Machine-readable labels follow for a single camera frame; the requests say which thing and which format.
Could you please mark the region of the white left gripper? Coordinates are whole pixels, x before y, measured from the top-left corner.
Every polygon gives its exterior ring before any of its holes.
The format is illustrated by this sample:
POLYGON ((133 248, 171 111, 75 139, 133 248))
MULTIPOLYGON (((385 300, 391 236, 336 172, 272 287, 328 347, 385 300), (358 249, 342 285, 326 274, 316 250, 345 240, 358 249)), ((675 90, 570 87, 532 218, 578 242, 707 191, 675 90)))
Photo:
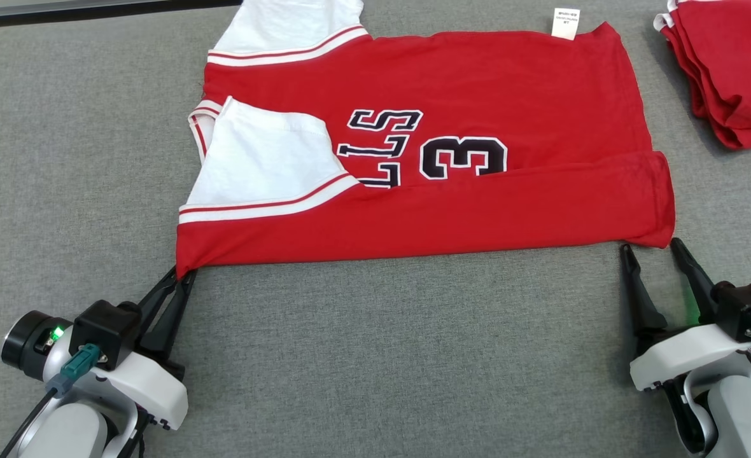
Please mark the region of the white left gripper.
POLYGON ((188 412, 188 393, 181 381, 184 369, 169 359, 178 328, 183 320, 196 270, 183 278, 173 266, 139 302, 141 351, 120 349, 117 364, 109 369, 107 357, 99 351, 99 362, 76 379, 62 376, 62 369, 81 352, 87 342, 80 327, 67 319, 32 310, 11 327, 1 346, 1 360, 56 389, 35 421, 68 403, 87 403, 110 409, 111 419, 145 412, 166 430, 177 430, 188 412))

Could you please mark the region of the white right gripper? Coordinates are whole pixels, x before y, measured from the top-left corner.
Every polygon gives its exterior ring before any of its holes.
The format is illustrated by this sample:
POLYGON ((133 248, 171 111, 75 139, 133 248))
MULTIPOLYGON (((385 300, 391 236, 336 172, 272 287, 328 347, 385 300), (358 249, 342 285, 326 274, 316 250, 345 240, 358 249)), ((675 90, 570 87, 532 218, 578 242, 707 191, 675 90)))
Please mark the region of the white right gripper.
MULTIPOLYGON (((655 389, 679 376, 690 376, 693 382, 713 382, 719 377, 746 372, 746 356, 751 341, 737 342, 714 324, 718 303, 713 299, 714 283, 693 257, 681 238, 673 237, 670 251, 678 269, 687 277, 699 310, 699 324, 666 341, 651 346, 642 356, 629 363, 629 376, 638 391, 655 389)), ((631 316, 634 336, 652 341, 668 325, 655 307, 641 278, 641 266, 631 244, 619 249, 622 279, 631 316)))

